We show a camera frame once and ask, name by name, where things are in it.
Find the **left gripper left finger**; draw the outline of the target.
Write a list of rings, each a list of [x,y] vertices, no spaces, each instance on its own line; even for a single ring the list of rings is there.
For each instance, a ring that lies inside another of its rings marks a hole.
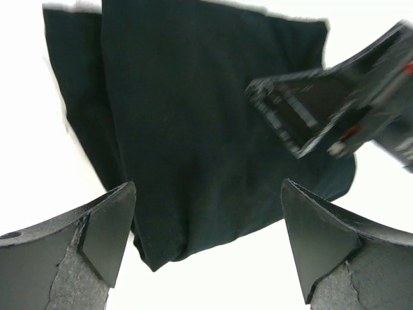
[[[1,236],[1,309],[105,309],[136,203],[134,183]]]

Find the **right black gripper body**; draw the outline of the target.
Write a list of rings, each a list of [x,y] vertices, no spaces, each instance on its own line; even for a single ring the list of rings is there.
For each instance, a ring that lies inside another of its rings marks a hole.
[[[335,158],[374,141],[412,170],[412,24],[407,21],[332,68],[254,79],[246,95],[297,158],[323,141]]]

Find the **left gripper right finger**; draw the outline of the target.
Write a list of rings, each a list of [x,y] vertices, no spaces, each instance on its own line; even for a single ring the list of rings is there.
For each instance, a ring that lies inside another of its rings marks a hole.
[[[321,199],[290,180],[284,219],[311,309],[412,309],[412,234]]]

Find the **black t shirt blue logo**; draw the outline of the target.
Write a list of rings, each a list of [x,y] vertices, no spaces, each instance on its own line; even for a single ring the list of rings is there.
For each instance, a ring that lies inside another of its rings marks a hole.
[[[282,219],[289,178],[334,201],[354,158],[324,146],[299,160],[245,97],[254,78],[322,66],[323,21],[206,1],[45,6],[46,43],[66,117],[106,189],[132,181],[142,261],[168,262]]]

